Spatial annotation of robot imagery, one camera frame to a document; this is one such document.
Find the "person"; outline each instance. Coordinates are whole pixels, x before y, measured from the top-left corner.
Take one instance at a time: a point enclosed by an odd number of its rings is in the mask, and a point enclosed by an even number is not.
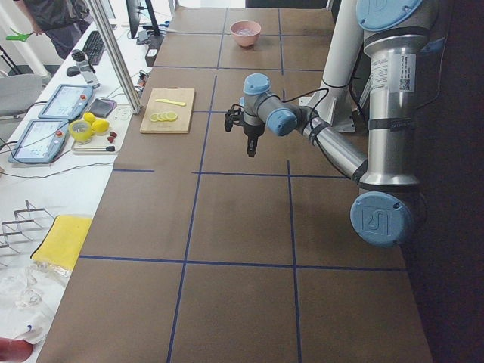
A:
[[[48,36],[66,59],[93,21],[84,0],[14,0],[38,36]]]

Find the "tablet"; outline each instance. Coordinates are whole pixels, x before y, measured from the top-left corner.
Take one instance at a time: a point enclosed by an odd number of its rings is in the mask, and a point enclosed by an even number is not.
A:
[[[45,164],[61,152],[69,136],[68,119],[32,119],[8,158],[10,163]]]
[[[59,85],[40,111],[40,119],[68,119],[72,121],[83,112],[92,97],[90,85]]]

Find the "green object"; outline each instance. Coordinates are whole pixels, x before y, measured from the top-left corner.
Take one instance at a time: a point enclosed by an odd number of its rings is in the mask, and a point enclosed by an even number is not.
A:
[[[21,42],[26,43],[27,39],[33,34],[33,32],[31,32],[29,34],[19,33],[18,31],[13,30],[12,28],[10,28],[10,30],[12,32],[14,32],[16,35],[15,36],[7,36],[7,38],[5,38],[6,40],[20,40]]]

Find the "lemon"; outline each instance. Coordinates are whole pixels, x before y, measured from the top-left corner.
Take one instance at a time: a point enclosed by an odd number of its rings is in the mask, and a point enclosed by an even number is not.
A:
[[[97,119],[92,123],[92,129],[97,134],[102,134],[109,129],[109,122],[105,119]]]
[[[82,118],[88,123],[90,123],[91,125],[96,120],[96,116],[94,116],[94,114],[91,112],[84,112],[84,114],[82,115]]]

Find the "red object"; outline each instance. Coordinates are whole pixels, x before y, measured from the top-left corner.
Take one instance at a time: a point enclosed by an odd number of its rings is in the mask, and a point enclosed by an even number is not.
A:
[[[26,361],[33,345],[25,340],[0,338],[0,361]]]

